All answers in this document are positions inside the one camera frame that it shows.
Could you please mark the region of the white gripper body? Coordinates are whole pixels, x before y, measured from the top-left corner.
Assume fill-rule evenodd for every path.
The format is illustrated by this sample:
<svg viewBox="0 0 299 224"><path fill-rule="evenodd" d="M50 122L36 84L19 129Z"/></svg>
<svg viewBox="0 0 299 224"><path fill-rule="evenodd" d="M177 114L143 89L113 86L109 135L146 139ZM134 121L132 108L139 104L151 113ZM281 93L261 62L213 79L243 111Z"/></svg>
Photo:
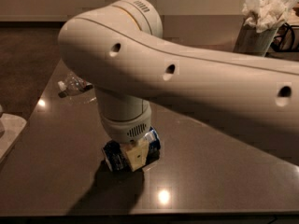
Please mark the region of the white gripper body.
<svg viewBox="0 0 299 224"><path fill-rule="evenodd" d="M151 108L147 105L145 111L132 120L112 120L101 115L101 122L112 140L128 144L141 139L150 130Z"/></svg>

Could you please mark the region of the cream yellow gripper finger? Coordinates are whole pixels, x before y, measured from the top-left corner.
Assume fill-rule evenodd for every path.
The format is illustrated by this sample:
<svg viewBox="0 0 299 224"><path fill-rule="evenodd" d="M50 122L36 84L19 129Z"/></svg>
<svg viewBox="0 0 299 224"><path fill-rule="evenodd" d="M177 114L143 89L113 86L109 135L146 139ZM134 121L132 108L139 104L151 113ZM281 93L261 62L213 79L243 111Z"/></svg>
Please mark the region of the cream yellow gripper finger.
<svg viewBox="0 0 299 224"><path fill-rule="evenodd" d="M121 145L121 153L133 172L146 164L149 145L149 142L145 138L141 138L130 144Z"/></svg>

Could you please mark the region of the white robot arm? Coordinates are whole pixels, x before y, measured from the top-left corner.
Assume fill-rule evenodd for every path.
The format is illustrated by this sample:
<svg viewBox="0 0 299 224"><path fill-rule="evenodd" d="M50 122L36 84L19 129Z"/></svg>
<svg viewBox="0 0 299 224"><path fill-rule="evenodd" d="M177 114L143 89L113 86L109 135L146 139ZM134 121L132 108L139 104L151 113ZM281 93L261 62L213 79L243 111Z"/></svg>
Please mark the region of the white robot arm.
<svg viewBox="0 0 299 224"><path fill-rule="evenodd" d="M64 64L93 84L113 140L141 139L157 104L298 162L298 63L185 47L162 35L160 16L146 0L81 13L59 33Z"/></svg>

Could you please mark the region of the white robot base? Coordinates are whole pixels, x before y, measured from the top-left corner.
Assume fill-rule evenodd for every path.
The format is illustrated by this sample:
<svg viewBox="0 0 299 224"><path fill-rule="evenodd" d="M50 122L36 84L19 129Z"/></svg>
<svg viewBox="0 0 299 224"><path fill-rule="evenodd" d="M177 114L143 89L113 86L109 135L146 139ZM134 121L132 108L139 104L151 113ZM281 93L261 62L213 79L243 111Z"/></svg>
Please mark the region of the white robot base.
<svg viewBox="0 0 299 224"><path fill-rule="evenodd" d="M26 123L24 118L6 113L0 105L0 163L13 148Z"/></svg>

